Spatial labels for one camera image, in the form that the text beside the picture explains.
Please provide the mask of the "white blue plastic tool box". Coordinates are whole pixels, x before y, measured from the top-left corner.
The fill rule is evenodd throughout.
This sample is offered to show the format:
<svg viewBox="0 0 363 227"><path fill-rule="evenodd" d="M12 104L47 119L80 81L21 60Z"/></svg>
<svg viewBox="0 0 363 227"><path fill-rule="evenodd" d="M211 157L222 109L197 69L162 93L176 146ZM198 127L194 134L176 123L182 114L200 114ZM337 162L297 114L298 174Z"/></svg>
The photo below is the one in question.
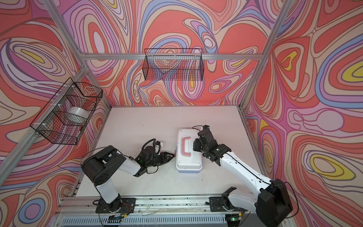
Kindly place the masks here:
<svg viewBox="0 0 363 227"><path fill-rule="evenodd" d="M201 152L193 150L198 138L196 129L180 129L176 147L176 169L179 173L199 173L203 168Z"/></svg>

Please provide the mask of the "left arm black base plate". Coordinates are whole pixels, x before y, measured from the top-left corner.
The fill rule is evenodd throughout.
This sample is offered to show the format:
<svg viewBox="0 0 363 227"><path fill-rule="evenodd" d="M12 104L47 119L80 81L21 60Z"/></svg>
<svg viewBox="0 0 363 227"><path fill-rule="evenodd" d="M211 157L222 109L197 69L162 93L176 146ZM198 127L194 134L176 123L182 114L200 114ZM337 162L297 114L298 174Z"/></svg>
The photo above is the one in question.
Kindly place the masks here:
<svg viewBox="0 0 363 227"><path fill-rule="evenodd" d="M93 201L93 205L96 206L95 212L98 214L130 214L134 212L136 198L119 198L110 204L106 203L104 199L100 198L99 200Z"/></svg>

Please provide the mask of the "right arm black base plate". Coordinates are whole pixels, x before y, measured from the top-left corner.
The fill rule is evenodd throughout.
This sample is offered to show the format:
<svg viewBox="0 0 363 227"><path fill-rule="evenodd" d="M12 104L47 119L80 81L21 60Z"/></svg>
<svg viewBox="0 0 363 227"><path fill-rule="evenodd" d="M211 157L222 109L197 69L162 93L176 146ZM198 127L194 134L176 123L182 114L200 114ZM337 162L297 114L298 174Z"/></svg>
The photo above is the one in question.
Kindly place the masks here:
<svg viewBox="0 0 363 227"><path fill-rule="evenodd" d="M230 202L226 202L221 196L209 197L209 201L205 202L209 206L211 212L246 212L243 208L234 207Z"/></svg>

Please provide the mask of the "aluminium mounting rail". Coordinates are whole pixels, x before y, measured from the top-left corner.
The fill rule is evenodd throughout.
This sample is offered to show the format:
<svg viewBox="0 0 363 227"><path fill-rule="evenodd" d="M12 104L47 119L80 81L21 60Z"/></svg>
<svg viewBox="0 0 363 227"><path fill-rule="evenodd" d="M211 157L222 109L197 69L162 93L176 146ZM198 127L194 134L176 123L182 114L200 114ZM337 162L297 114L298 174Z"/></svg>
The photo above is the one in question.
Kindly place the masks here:
<svg viewBox="0 0 363 227"><path fill-rule="evenodd" d="M131 215L155 214L203 214L213 213L205 202L209 197L217 197L221 194L192 194L192 195L162 195L162 196L126 196L122 198L136 198L136 205ZM121 213L98 214L93 201L99 197L70 197L64 199L57 208L56 214L61 215L119 215Z"/></svg>

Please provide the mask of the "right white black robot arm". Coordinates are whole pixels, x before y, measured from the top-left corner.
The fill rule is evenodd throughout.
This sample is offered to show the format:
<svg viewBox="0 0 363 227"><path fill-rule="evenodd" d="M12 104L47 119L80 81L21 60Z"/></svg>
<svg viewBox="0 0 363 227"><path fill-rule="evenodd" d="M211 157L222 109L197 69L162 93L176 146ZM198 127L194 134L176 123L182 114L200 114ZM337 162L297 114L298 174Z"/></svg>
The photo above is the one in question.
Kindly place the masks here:
<svg viewBox="0 0 363 227"><path fill-rule="evenodd" d="M211 202L210 206L219 206L226 211L255 213L267 227L277 227L285 219L292 217L294 208L286 187L288 182L272 180L255 171L228 146L218 144L208 125L199 130L193 149L232 173L251 191L247 194L232 186L221 194L220 202Z"/></svg>

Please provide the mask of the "grey duct tape roll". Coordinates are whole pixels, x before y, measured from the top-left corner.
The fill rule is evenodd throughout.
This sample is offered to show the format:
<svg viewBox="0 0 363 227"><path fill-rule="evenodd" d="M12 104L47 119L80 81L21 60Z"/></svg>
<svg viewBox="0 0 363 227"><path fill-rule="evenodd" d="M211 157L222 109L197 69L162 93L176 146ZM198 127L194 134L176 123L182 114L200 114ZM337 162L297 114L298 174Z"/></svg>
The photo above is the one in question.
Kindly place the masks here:
<svg viewBox="0 0 363 227"><path fill-rule="evenodd" d="M71 107L68 109L67 112L70 114L73 114L75 116L85 118L85 119L87 119L89 117L88 111L86 111L85 109L80 108L80 107Z"/></svg>

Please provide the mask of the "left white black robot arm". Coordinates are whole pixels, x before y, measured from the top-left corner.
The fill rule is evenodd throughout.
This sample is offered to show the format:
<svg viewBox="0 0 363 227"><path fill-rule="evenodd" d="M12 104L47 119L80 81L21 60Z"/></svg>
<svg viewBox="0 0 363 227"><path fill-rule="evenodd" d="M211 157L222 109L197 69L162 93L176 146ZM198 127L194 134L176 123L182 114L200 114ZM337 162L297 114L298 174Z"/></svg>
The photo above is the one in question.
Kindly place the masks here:
<svg viewBox="0 0 363 227"><path fill-rule="evenodd" d="M116 191L111 177L121 170L134 177L149 174L148 168L160 166L171 161L175 154L161 151L162 143L156 139L146 142L137 157L126 156L114 146L101 148L99 152L87 158L82 164L83 173L91 180L100 194L98 213L117 213L123 207L126 213L132 212L128 202L123 202Z"/></svg>

